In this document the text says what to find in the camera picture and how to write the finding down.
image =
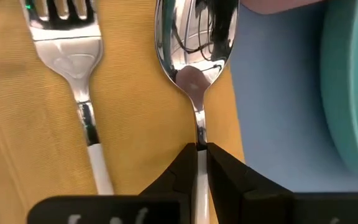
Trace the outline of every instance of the table surface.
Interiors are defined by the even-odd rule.
[[[231,57],[246,162],[295,192],[358,191],[321,102],[325,8],[319,2],[266,16],[242,6]]]

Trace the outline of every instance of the spoon handle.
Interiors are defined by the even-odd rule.
[[[207,140],[204,109],[196,110],[195,116],[198,150],[195,224],[209,224],[209,185],[206,168]]]
[[[209,185],[206,150],[198,151],[195,224],[209,224]]]

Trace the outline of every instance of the white handle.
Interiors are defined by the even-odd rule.
[[[206,150],[198,151],[196,220],[195,224],[209,224],[209,186],[206,170]]]
[[[103,149],[100,144],[88,146],[89,160],[91,161],[93,178],[99,195],[112,195],[114,193],[104,162]]]

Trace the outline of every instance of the spoon bowl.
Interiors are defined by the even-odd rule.
[[[209,223],[205,91],[233,47],[239,0],[158,0],[155,46],[167,77],[190,98],[196,118],[198,175],[195,223]]]

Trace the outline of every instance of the yellow placemat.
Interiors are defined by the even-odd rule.
[[[105,52],[90,88],[117,194],[141,192],[195,141],[191,103],[154,50],[155,2],[98,3]],[[242,159],[228,69],[206,96],[206,119],[208,140]],[[19,1],[0,0],[0,223],[24,223],[46,197],[95,193],[71,91],[38,59]]]

